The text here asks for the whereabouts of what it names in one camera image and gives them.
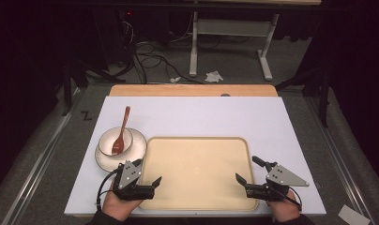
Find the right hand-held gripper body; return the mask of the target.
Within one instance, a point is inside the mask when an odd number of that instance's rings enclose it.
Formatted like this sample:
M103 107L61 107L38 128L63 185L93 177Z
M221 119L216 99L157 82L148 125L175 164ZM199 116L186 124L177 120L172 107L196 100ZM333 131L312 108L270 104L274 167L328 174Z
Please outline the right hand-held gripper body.
M248 198L265 200L269 202L281 202L287 197L290 187L308 187L310 184L281 166L277 162L256 161L260 167L265 167L267 175L265 183L254 185L245 183L245 192Z

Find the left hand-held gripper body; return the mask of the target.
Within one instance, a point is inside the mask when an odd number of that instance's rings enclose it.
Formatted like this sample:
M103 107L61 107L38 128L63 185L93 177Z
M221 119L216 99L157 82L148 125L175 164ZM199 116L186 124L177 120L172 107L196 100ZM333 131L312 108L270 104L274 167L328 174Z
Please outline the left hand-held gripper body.
M138 185L140 176L141 166L135 167L129 160L120 164L114 178L113 193L123 201L153 199L155 189L151 186Z

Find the person's right hand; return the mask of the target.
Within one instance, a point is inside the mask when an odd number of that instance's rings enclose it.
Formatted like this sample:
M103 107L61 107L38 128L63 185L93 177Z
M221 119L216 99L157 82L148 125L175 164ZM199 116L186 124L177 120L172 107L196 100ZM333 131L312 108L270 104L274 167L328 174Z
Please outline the person's right hand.
M266 202L272 211L274 219L278 222L286 222L300 217L297 206L284 199L282 202Z

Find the person's left hand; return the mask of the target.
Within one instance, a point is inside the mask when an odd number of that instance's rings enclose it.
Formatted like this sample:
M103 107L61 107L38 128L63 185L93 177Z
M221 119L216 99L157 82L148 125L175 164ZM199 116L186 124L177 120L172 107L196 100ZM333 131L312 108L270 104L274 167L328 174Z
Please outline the person's left hand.
M102 205L102 212L119 221L125 221L143 201L123 201L120 200L113 192L109 192Z

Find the white plate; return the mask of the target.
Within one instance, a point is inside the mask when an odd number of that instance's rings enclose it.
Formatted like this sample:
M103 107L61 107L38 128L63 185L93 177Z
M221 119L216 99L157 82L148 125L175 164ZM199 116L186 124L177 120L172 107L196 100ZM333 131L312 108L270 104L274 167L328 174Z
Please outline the white plate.
M132 133L133 142L131 148L125 153L114 157L108 157L99 151L99 144L97 145L95 159L102 170L111 172L117 168L119 163L125 163L127 160L133 162L136 159L144 157L147 148L144 135L137 129L130 127L128 127L128 129Z

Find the brown wooden spoon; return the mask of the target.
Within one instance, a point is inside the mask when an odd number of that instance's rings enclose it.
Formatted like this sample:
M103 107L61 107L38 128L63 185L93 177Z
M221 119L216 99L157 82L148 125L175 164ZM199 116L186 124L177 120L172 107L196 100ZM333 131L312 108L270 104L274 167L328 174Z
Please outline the brown wooden spoon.
M124 117L123 117L122 126L120 128L119 136L116 138L116 140L114 141L114 144L113 144L112 154L114 156L121 154L124 151L124 147L125 147L124 130L126 128L126 124L127 124L128 120L129 120L129 113L130 113L130 106L127 106L125 109L125 113L124 113Z

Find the white bowl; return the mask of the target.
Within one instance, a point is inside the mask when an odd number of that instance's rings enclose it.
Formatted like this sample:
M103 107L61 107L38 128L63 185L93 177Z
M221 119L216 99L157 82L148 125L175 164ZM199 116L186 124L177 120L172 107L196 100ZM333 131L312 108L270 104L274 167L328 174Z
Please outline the white bowl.
M113 148L114 141L119 136L119 133L120 133L120 127L113 127L113 128L108 129L101 135L101 137L99 138L99 151L103 155L108 156L108 157L114 157L114 155L112 154L112 148ZM125 128L124 130L125 147L124 147L124 151L121 154L125 153L131 148L132 142L133 142L132 133L128 128Z

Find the beige plastic tray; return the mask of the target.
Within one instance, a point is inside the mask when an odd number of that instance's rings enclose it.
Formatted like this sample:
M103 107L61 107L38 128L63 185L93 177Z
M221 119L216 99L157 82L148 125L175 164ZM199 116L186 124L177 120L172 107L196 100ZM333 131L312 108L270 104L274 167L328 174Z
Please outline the beige plastic tray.
M144 210L252 211L236 181L254 182L247 142L238 137L154 137L148 141L141 183L160 184Z

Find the white board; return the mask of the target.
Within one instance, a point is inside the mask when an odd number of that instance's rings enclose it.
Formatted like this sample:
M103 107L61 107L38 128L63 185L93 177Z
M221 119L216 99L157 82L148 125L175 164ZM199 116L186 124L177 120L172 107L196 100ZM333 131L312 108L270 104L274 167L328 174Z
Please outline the white board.
M96 165L96 141L102 132L122 123L127 105L131 107L129 126L146 138L192 135L245 139L253 155L277 161L309 182L308 187L296 190L305 214L326 212L282 98L107 97L68 198L67 215L85 217L95 212L96 192L106 176Z

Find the white paper sheet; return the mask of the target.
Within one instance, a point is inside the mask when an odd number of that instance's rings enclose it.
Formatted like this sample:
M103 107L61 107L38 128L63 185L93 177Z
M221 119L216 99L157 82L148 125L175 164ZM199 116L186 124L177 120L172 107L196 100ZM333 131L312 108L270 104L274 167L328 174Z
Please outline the white paper sheet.
M347 205L341 208L339 217L349 225L369 225L371 222L368 218L362 216Z

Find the wooden table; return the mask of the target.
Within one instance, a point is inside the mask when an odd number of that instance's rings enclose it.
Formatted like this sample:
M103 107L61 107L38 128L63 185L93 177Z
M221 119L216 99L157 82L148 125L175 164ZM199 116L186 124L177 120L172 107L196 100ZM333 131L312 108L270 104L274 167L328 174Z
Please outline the wooden table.
M277 97L270 84L117 84L112 97Z

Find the black stand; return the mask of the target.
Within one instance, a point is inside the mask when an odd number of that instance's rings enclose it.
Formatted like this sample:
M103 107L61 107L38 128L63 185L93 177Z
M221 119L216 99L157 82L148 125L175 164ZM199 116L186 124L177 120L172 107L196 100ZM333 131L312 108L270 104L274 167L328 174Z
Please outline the black stand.
M304 87L302 89L302 94L304 97L318 97L319 107L318 107L318 117L322 125L327 127L327 106L328 102L328 90L329 90L329 71L321 67L312 68L310 70L300 72L293 78L288 79L282 83L275 85L277 91L283 90L284 88L295 85L296 83L303 83Z
M73 108L73 94L72 84L75 83L79 88L86 88L88 86L88 80L86 78L86 72L91 71L108 82L112 83L125 83L125 80L118 79L106 71L90 66L85 62L68 56L65 65L63 66L63 90L64 90L64 102L65 111L64 114L68 114Z

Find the large crumpled white paper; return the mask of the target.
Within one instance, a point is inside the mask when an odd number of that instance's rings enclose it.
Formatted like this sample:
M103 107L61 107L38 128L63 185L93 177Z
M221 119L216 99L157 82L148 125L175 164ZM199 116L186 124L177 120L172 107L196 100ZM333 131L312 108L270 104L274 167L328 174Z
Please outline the large crumpled white paper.
M209 83L218 83L219 81L223 81L223 78L217 71L212 71L206 74L205 81Z

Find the metal floor rail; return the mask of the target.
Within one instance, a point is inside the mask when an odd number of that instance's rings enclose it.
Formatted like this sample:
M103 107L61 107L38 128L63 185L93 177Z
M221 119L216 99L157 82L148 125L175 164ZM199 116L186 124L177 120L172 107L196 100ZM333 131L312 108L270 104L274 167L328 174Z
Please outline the metal floor rail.
M2 192L10 194L1 225L17 225L46 172L60 136L71 117L65 100L42 121L13 163Z
M370 225L375 225L374 219L366 205L364 198L360 192L355 179L350 174L350 171L341 156L340 149L335 144L332 134L330 133L328 127L322 123L322 119L319 117L319 108L314 98L305 98L307 106L310 108L313 117L315 118L319 128L321 129L323 136L328 145L328 151L332 157L335 170L341 179L341 184L346 192L348 199L350 200L353 209L357 211L361 216L368 218L370 220Z

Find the white metal desk frame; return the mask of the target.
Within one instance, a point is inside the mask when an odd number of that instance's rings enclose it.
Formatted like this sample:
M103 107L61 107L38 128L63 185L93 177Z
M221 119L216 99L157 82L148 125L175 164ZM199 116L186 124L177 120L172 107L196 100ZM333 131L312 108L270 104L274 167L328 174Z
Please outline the white metal desk frame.
M250 38L264 38L265 46L257 51L263 75L266 81L272 81L273 76L266 59L271 40L275 33L280 15L274 14L268 22L234 21L218 19L199 19L198 13L192 13L192 38L189 59L189 75L197 76L199 35L237 36Z

